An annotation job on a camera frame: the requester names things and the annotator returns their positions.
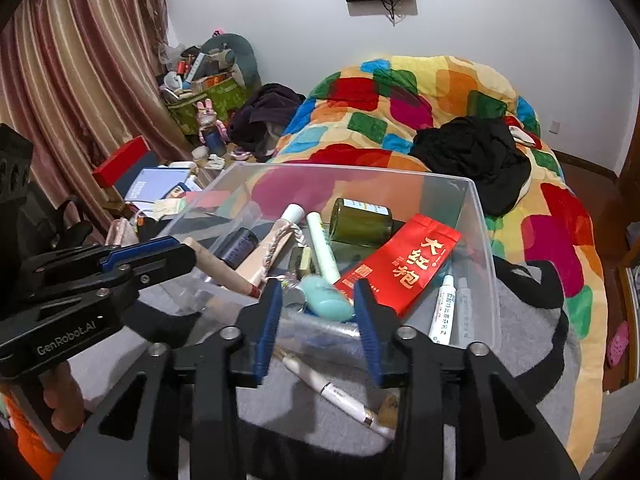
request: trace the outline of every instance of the jar label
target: jar label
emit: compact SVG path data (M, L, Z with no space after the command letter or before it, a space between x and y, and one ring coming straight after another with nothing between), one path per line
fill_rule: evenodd
M381 215L388 215L389 209L382 207L381 205L367 204L364 202L357 202L355 200L342 199L343 203L347 207L353 207L354 209L362 209L363 211L371 211L372 213L380 213Z

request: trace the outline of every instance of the wooden handle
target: wooden handle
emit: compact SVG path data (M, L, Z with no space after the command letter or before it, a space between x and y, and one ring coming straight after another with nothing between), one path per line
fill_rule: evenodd
M249 283L225 262L207 251L196 240L189 236L182 243L188 245L196 253L196 266L220 285L252 298L260 297L259 288Z

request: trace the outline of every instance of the blue book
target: blue book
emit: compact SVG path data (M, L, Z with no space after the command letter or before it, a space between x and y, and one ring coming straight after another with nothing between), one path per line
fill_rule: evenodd
M125 202L153 203L179 182L187 180L189 168L143 168L124 197Z

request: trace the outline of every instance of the white tube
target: white tube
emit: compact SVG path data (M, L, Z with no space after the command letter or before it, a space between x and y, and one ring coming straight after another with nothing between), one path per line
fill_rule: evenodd
M458 291L456 292L456 335L458 339L456 345L466 348L475 341L475 330L473 320L473 307L471 305L471 290L466 286L466 278L458 280Z
M331 250L329 238L324 230L320 214L313 212L306 216L306 224L309 226L311 241L314 245L318 267L322 277L332 285L340 279L340 271Z
M389 440L393 440L396 436L396 430L381 426L378 423L378 416L362 404L359 400L351 397L347 392L341 390L333 384L324 375L316 372L313 368L305 365L295 355L288 353L286 350L276 346L273 349L273 355L277 357L285 368L297 375L305 381L308 386L324 397L332 405L343 410L352 419L357 420L360 424L367 426L370 430L382 435Z
M433 313L429 338L434 343L448 345L451 340L453 327L453 309L456 304L456 288L453 286L453 276L447 274L442 280L438 291L436 310Z

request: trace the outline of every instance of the human hand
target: human hand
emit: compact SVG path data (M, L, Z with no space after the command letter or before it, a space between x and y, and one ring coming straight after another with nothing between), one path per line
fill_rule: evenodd
M40 381L44 388L44 402L53 410L52 426L64 433L77 430L84 422L84 402L80 386L71 374L69 363L60 363L44 374ZM0 383L0 393L10 396L7 384Z

